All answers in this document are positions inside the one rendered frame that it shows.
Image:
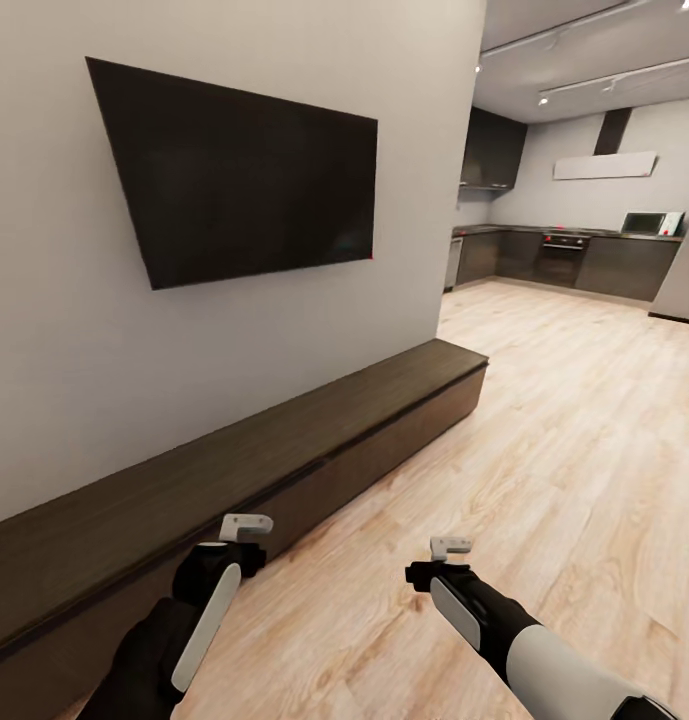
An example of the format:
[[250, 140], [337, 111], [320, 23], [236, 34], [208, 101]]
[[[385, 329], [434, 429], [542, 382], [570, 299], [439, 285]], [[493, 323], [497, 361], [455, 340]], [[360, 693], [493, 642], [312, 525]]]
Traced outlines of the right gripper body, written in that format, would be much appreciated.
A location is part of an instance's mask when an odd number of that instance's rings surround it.
[[432, 574], [438, 568], [438, 561], [412, 562], [412, 584], [416, 592], [431, 593], [430, 584]]

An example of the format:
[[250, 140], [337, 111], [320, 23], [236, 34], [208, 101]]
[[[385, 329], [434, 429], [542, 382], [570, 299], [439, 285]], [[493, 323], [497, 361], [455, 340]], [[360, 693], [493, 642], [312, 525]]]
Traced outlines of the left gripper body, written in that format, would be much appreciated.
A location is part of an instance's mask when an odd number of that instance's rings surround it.
[[253, 578], [256, 576], [259, 560], [259, 543], [235, 543], [229, 541], [231, 549], [235, 552], [236, 560], [241, 565], [241, 577]]

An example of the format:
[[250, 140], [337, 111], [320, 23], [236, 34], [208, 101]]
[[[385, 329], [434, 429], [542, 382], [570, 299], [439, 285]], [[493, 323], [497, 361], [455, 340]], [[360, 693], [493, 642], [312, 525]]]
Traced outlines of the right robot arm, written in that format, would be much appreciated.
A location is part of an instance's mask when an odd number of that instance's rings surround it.
[[431, 561], [405, 568], [416, 592], [484, 657], [534, 720], [685, 720], [671, 706], [582, 654], [523, 606], [481, 581], [468, 563], [466, 537], [429, 539]]

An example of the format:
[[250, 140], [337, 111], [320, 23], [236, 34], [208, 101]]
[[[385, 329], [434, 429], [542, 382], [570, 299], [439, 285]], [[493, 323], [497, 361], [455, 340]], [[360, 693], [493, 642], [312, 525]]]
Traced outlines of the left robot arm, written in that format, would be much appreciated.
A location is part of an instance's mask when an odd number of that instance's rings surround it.
[[169, 720], [191, 686], [241, 579], [264, 568], [259, 543], [237, 533], [269, 533], [266, 515], [223, 516], [219, 542], [196, 544], [173, 578], [173, 597], [161, 597], [146, 619], [123, 637], [112, 669], [77, 720]]

